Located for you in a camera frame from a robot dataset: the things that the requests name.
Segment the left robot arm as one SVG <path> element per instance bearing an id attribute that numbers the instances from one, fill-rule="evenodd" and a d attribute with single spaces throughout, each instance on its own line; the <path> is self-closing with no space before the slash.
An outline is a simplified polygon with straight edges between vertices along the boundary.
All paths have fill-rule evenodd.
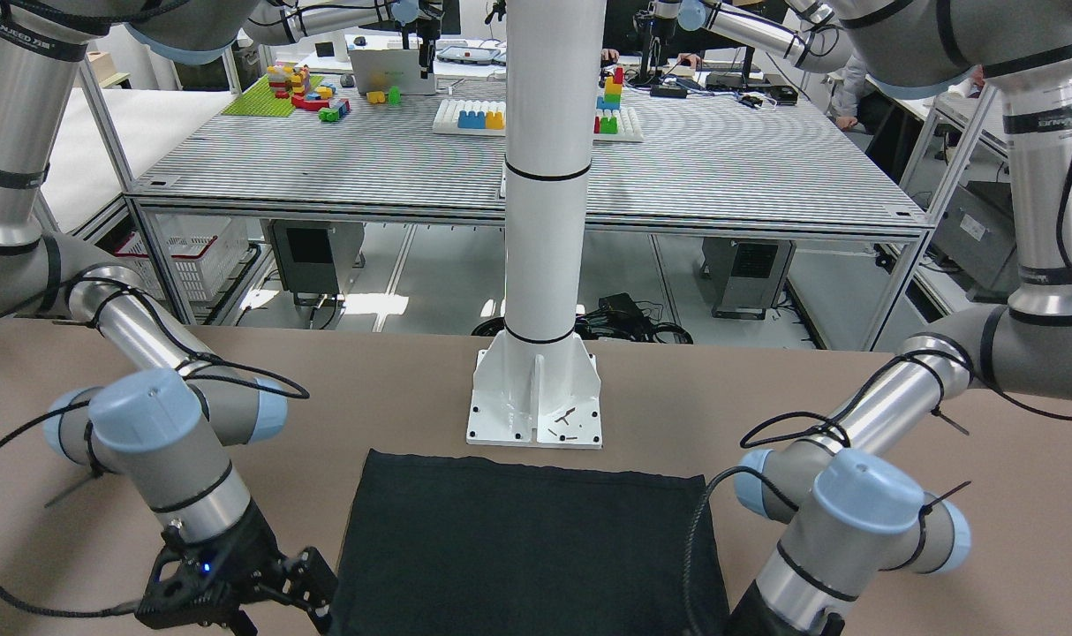
<path id="1" fill-rule="evenodd" d="M 879 87 L 927 97 L 981 66 L 1004 98 L 1019 289 L 907 339 L 838 412 L 736 468 L 746 507 L 787 524 L 731 613 L 729 635 L 836 635 L 876 574 L 942 574 L 970 551 L 944 496 L 884 452 L 970 386 L 1072 399 L 1072 1 L 819 1 Z"/>

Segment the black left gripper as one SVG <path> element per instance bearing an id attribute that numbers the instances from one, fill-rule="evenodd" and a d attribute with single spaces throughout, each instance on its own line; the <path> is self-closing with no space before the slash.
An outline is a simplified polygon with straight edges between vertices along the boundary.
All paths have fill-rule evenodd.
<path id="1" fill-rule="evenodd" d="M 835 612 L 823 619 L 817 632 L 799 631 L 766 605 L 755 583 L 729 616 L 729 635 L 842 635 L 845 625 L 846 620 Z"/>

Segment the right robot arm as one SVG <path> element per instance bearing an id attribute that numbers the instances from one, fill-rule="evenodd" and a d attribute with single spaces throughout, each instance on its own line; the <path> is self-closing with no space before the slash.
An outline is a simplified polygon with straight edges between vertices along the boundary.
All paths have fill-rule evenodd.
<path id="1" fill-rule="evenodd" d="M 58 610 L 0 600 L 28 613 L 96 619 L 132 615 L 149 628 L 221 625 L 253 635 L 245 604 L 302 610 L 317 633 L 333 624 L 337 579 L 319 551 L 296 556 L 276 535 L 233 465 L 226 443 L 282 426 L 306 388 L 218 357 L 173 317 L 140 277 L 96 246 L 44 230 L 33 201 L 89 43 L 124 24 L 138 41 L 193 64 L 229 49 L 257 1 L 0 1 L 0 319 L 64 317 L 95 329 L 137 371 L 73 395 L 39 421 L 60 452 L 92 474 L 120 473 L 162 527 L 163 548 L 140 600 Z"/>

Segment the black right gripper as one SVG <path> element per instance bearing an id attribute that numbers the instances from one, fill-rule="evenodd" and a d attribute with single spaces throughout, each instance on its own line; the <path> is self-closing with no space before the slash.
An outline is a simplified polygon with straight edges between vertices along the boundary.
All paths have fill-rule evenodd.
<path id="1" fill-rule="evenodd" d="M 221 625 L 234 635 L 256 635 L 242 607 L 266 600 L 303 610 L 316 632 L 333 625 L 333 570 L 317 548 L 293 558 L 279 551 L 256 503 L 213 539 L 188 543 L 175 526 L 166 526 L 161 537 L 164 547 L 135 611 L 147 627 Z"/>

